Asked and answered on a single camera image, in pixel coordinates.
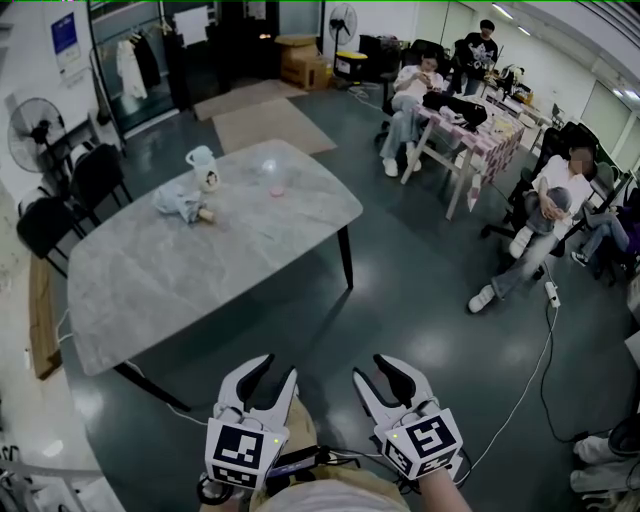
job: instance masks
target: white sneaker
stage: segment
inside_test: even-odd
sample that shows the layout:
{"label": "white sneaker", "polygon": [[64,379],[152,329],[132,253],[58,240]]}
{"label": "white sneaker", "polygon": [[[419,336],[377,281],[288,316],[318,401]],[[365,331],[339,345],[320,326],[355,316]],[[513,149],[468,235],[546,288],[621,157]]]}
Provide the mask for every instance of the white sneaker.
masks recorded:
{"label": "white sneaker", "polygon": [[[411,160],[411,155],[416,150],[416,145],[413,142],[407,142],[407,165],[409,164],[409,160]],[[422,169],[422,163],[420,162],[420,158],[416,160],[415,165],[413,166],[413,172],[418,172]]]}
{"label": "white sneaker", "polygon": [[390,178],[396,178],[398,176],[398,162],[395,158],[383,158],[382,165],[384,165],[384,173]]}
{"label": "white sneaker", "polygon": [[513,241],[509,244],[509,253],[511,256],[515,259],[520,258],[524,250],[527,248],[527,245],[529,245],[532,236],[533,231],[531,231],[527,226],[518,231]]}
{"label": "white sneaker", "polygon": [[493,286],[488,284],[482,290],[480,290],[480,293],[478,295],[476,295],[469,301],[467,307],[472,313],[477,313],[478,311],[484,309],[484,307],[489,304],[489,302],[491,302],[495,296],[496,292],[493,290]]}

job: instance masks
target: pink tablecloth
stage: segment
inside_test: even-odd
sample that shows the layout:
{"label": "pink tablecloth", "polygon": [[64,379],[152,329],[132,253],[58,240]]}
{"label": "pink tablecloth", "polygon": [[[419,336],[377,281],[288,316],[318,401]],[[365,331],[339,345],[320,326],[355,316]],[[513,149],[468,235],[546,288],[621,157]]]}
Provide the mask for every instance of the pink tablecloth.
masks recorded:
{"label": "pink tablecloth", "polygon": [[[435,110],[420,105],[416,107],[416,111],[429,119],[430,123],[434,123],[454,139],[458,139],[461,144],[483,160],[483,165],[475,166],[477,174],[474,176],[473,184],[468,193],[469,209],[471,210],[480,194],[480,189],[487,183],[491,183],[495,176],[504,171],[513,159],[524,133],[524,125],[486,100],[469,97],[465,98],[465,101],[482,105],[487,111],[487,120],[478,126],[477,133],[470,133],[460,126],[451,124]],[[511,124],[513,133],[510,136],[492,134],[491,128],[494,119],[502,119]]]}

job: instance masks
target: person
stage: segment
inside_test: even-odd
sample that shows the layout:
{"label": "person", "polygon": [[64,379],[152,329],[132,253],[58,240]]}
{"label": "person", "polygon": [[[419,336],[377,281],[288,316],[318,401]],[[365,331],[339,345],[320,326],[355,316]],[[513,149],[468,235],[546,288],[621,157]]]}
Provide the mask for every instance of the person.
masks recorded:
{"label": "person", "polygon": [[[491,284],[469,301],[471,313],[482,310],[496,296],[504,299],[529,279],[567,234],[571,218],[591,195],[591,185],[584,175],[593,169],[594,152],[590,141],[576,141],[569,150],[569,160],[560,155],[549,159],[531,184],[533,190],[524,197],[527,221],[509,244],[515,263],[505,273],[493,277]],[[534,242],[528,247],[534,235]]]}
{"label": "person", "polygon": [[587,226],[593,230],[582,252],[572,252],[574,261],[585,267],[605,238],[626,253],[640,252],[640,211],[637,207],[612,207],[607,213],[590,215],[585,210]]}
{"label": "person", "polygon": [[[436,73],[438,57],[435,50],[427,50],[422,55],[420,65],[403,67],[393,83],[396,93],[391,100],[391,108],[395,113],[391,119],[389,134],[380,151],[384,172],[391,178],[398,176],[396,155],[401,144],[406,143],[409,160],[420,138],[420,117],[414,112],[414,107],[422,104],[427,92],[442,91],[444,80]],[[413,170],[419,171],[420,167],[420,160],[417,160]]]}
{"label": "person", "polygon": [[[291,402],[286,426],[290,438],[283,455],[317,445],[311,415],[296,397]],[[256,491],[251,496],[249,512],[409,512],[398,487],[364,469],[345,466],[318,466],[300,479],[289,477],[290,484],[274,496]],[[439,469],[418,480],[425,512],[471,512],[446,469]],[[203,505],[200,512],[236,512],[239,500],[223,505]]]}
{"label": "person", "polygon": [[[489,68],[491,61],[498,61],[498,45],[491,35],[496,29],[491,20],[482,20],[480,22],[480,33],[471,32],[464,39],[463,47],[465,50],[464,59],[466,62],[462,65],[462,74],[467,77],[467,85],[464,90],[465,96],[473,96],[484,79],[485,71]],[[455,84],[452,80],[447,88],[447,95],[451,96],[455,92]]]}

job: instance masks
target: gray marble tabletop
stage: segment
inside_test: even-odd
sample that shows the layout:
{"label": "gray marble tabletop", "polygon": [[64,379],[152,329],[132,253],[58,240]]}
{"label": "gray marble tabletop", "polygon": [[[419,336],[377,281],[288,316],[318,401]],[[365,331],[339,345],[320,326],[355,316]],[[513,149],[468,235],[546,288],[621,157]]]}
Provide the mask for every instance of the gray marble tabletop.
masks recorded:
{"label": "gray marble tabletop", "polygon": [[[224,156],[217,166],[221,186],[203,194],[216,224],[162,215],[150,192],[71,252],[69,313],[88,375],[161,343],[362,213],[331,172],[280,140]],[[197,188],[191,171],[173,181]],[[272,197],[274,187],[284,194]]]}

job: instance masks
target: human hand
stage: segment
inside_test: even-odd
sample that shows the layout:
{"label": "human hand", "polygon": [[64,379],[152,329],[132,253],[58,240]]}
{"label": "human hand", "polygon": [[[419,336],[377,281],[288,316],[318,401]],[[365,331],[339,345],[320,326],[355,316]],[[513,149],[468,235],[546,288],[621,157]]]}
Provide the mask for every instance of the human hand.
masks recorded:
{"label": "human hand", "polygon": [[560,210],[556,204],[546,196],[540,198],[540,210],[542,211],[542,216],[545,219],[551,220],[557,220],[557,212],[562,212],[562,210]]}

